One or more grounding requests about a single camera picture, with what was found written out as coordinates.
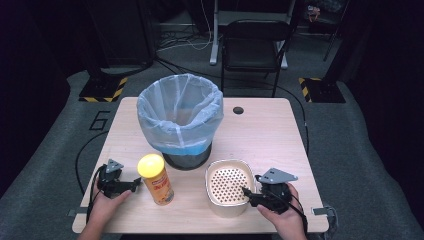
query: wire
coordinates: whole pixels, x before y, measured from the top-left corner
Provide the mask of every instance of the wire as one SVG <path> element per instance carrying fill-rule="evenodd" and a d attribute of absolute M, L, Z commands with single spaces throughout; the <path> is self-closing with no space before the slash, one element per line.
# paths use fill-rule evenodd
<path fill-rule="evenodd" d="M 77 181 L 78 181 L 78 186 L 79 186 L 79 188 L 80 188 L 80 190 L 81 190 L 81 193 L 82 193 L 82 195 L 84 195 L 84 193 L 85 193 L 85 190 L 84 190 L 84 188 L 82 187 L 82 183 L 81 183 L 81 179 L 80 179 L 80 176 L 79 176 L 79 173 L 78 173 L 78 162 L 79 162 L 79 157 L 80 157 L 80 155 L 81 155 L 81 153 L 82 153 L 82 151 L 84 150 L 84 148 L 91 142 L 91 141 L 93 141 L 94 139 L 96 139 L 97 137 L 99 137 L 99 136 L 101 136 L 101 135 L 103 135 L 103 134 L 105 134 L 105 133 L 108 133 L 109 131 L 105 131 L 105 132 L 101 132 L 101 133 L 99 133 L 99 134 L 97 134 L 97 135 L 95 135 L 94 137 L 92 137 L 90 140 L 88 140 L 88 142 L 86 142 L 85 144 L 84 144 L 84 146 L 82 146 L 81 147 L 81 149 L 79 150 L 79 152 L 78 152 L 78 154 L 77 154 L 77 157 L 75 158 L 75 175 L 76 175 L 76 177 L 77 177 Z"/>
<path fill-rule="evenodd" d="M 180 71 L 185 70 L 187 72 L 196 73 L 196 74 L 200 74 L 200 75 L 203 75 L 203 76 L 213 77 L 213 78 L 217 78 L 217 79 L 220 78 L 220 76 L 215 76 L 215 75 L 211 75 L 211 74 L 207 74 L 207 73 L 202 73 L 202 72 L 199 72 L 199 71 L 195 71 L 195 70 L 192 70 L 192 69 L 189 69 L 189 68 L 185 68 L 185 67 L 179 66 L 179 65 L 177 65 L 175 63 L 172 63 L 172 62 L 170 62 L 170 61 L 168 61 L 166 59 L 163 59 L 163 58 L 161 58 L 159 56 L 156 56 L 155 57 L 155 60 L 158 61 L 160 64 L 166 63 L 168 65 L 174 66 L 177 69 L 179 69 Z M 244 82 L 246 82 L 246 80 L 244 80 L 244 79 L 236 79 L 236 78 L 227 78 L 227 79 L 231 79 L 231 80 L 235 80 L 235 81 L 244 81 Z M 269 84 L 269 83 L 264 83 L 264 82 L 259 82 L 259 81 L 250 80 L 250 82 L 256 82 L 256 83 L 261 83 L 261 84 L 265 84 L 265 85 L 270 85 L 271 86 L 271 84 Z M 305 150 L 306 150 L 306 155 L 309 156 L 309 130 L 308 130 L 308 125 L 306 123 L 305 109 L 303 108 L 303 105 L 300 102 L 300 100 L 292 92 L 290 92 L 289 90 L 287 90 L 287 89 L 285 89 L 283 87 L 280 87 L 280 86 L 277 86 L 277 88 L 280 89 L 280 90 L 283 90 L 286 93 L 288 93 L 289 95 L 291 95 L 296 100 L 296 102 L 299 103 L 299 106 L 300 106 L 300 108 L 302 110 L 303 124 L 304 124 L 304 127 L 305 127 L 305 135 L 306 135 L 305 136 L 306 137 L 306 144 L 305 144 L 306 145 L 306 147 L 305 147 L 306 149 Z"/>
<path fill-rule="evenodd" d="M 294 199 L 297 201 L 297 203 L 299 203 L 300 210 L 302 210 L 302 212 L 303 212 L 303 206 L 302 206 L 302 204 L 300 203 L 299 199 L 298 199 L 297 197 L 295 197 L 295 196 L 294 196 L 293 194 L 291 194 L 291 193 L 290 193 L 290 195 L 292 195 L 292 198 L 294 198 Z"/>
<path fill-rule="evenodd" d="M 193 20 L 192 20 L 192 24 L 190 25 L 192 27 L 191 35 L 184 36 L 184 37 L 176 37 L 177 32 L 163 32 L 162 34 L 165 34 L 167 36 L 159 44 L 159 49 L 156 50 L 156 52 L 161 52 L 161 51 L 165 51 L 165 50 L 168 50 L 168 49 L 172 49 L 172 48 L 176 48 L 176 47 L 184 47 L 184 46 L 191 46 L 192 48 L 200 51 L 200 50 L 205 49 L 210 43 L 212 43 L 212 30 L 211 30 L 211 27 L 210 27 L 210 24 L 209 24 L 209 20 L 206 16 L 205 8 L 204 8 L 204 5 L 203 5 L 203 0 L 201 0 L 200 3 L 201 3 L 201 6 L 202 6 L 203 16 L 204 16 L 206 24 L 208 26 L 208 32 L 209 32 L 208 41 L 203 42 L 203 43 L 193 43 L 194 40 L 199 39 L 199 38 L 195 38 L 195 36 L 199 36 L 199 34 L 194 33 L 194 28 L 193 28 L 194 23 L 193 23 Z M 188 44 L 174 45 L 174 44 L 179 43 L 179 42 L 188 42 Z M 197 48 L 197 47 L 195 47 L 197 45 L 203 45 L 203 47 Z"/>
<path fill-rule="evenodd" d="M 97 195 L 99 195 L 99 193 L 103 190 L 104 186 L 102 187 L 102 189 L 100 189 L 97 193 L 96 196 L 94 196 L 93 199 L 93 192 L 94 192 L 94 184 L 96 184 L 96 179 L 97 179 L 97 175 L 99 174 L 100 171 L 102 171 L 105 168 L 105 165 L 102 165 L 101 167 L 99 167 L 96 171 L 96 173 L 93 176 L 93 179 L 91 181 L 91 189 L 90 189 L 90 199 L 88 202 L 88 208 L 87 208 L 87 215 L 85 217 L 85 222 L 88 223 L 88 220 L 90 219 L 90 214 L 91 214 L 91 210 L 93 210 L 93 206 L 94 206 L 94 200 L 96 200 Z"/>
<path fill-rule="evenodd" d="M 174 70 L 172 70 L 170 67 L 165 65 L 162 61 L 159 61 L 157 59 L 155 59 L 155 61 L 158 62 L 159 64 L 161 64 L 162 66 L 164 66 L 165 68 L 168 68 L 168 70 L 171 71 L 172 73 L 177 74 Z"/>
<path fill-rule="evenodd" d="M 131 75 L 140 73 L 140 72 L 146 70 L 148 67 L 150 67 L 150 66 L 147 64 L 147 65 L 145 65 L 145 66 L 143 66 L 141 68 L 138 68 L 138 69 L 135 69 L 135 70 L 131 70 L 131 71 L 128 71 L 128 72 L 123 72 L 123 73 L 106 73 L 106 74 L 109 75 L 109 76 L 112 76 L 112 77 L 122 77 L 122 78 L 124 78 L 124 77 L 128 77 L 128 76 L 131 76 Z"/>

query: beige container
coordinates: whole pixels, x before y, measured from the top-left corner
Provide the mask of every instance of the beige container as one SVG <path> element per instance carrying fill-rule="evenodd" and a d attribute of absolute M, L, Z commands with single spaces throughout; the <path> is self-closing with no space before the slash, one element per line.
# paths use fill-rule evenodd
<path fill-rule="evenodd" d="M 249 205 L 241 187 L 256 192 L 250 167 L 240 160 L 211 163 L 205 174 L 209 207 L 218 216 L 232 218 L 242 214 Z"/>

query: yellow and black tape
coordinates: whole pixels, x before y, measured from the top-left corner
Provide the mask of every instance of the yellow and black tape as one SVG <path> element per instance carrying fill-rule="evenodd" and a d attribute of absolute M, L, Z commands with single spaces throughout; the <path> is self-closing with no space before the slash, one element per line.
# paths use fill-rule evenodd
<path fill-rule="evenodd" d="M 299 78 L 300 87 L 306 102 L 312 102 L 310 91 L 306 85 L 306 81 L 321 81 L 321 78 Z"/>
<path fill-rule="evenodd" d="M 124 89 L 125 83 L 127 83 L 127 80 L 128 80 L 128 78 L 122 79 L 119 82 L 115 93 L 111 96 L 107 96 L 107 97 L 96 97 L 96 96 L 80 97 L 79 101 L 83 101 L 83 102 L 115 102 L 116 100 L 118 100 L 119 96 L 122 94 L 122 91 Z"/>

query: chair back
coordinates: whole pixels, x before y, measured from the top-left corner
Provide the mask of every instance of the chair back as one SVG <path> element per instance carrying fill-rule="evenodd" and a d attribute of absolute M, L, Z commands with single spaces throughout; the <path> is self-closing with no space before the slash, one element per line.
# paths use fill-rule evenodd
<path fill-rule="evenodd" d="M 224 38 L 262 39 L 269 41 L 288 40 L 291 34 L 289 24 L 272 20 L 237 20 L 230 23 Z"/>

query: wooden table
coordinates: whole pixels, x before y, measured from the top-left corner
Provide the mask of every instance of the wooden table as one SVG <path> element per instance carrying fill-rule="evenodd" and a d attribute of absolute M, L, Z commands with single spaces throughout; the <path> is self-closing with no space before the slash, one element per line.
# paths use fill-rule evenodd
<path fill-rule="evenodd" d="M 96 169 L 112 158 L 123 164 L 121 181 L 133 181 L 139 159 L 153 149 L 141 131 L 136 111 L 136 97 L 122 99 L 100 153 Z M 242 107 L 244 113 L 233 113 Z M 205 171 L 214 161 L 240 159 L 249 164 L 253 174 L 263 175 L 275 167 L 299 177 L 292 182 L 309 221 L 309 232 L 325 232 L 326 216 L 314 216 L 311 208 L 322 202 L 308 158 L 295 122 L 290 103 L 282 98 L 224 98 L 224 119 L 216 131 L 212 152 L 201 167 L 180 171 L 166 165 L 175 191 L 173 201 L 156 205 L 142 185 L 121 205 L 105 231 L 111 233 L 144 234 L 218 234 L 275 233 L 274 226 L 256 208 L 235 218 L 216 216 L 208 206 Z M 81 207 L 88 206 L 87 188 Z M 72 229 L 80 233 L 85 226 L 85 214 L 77 214 Z"/>

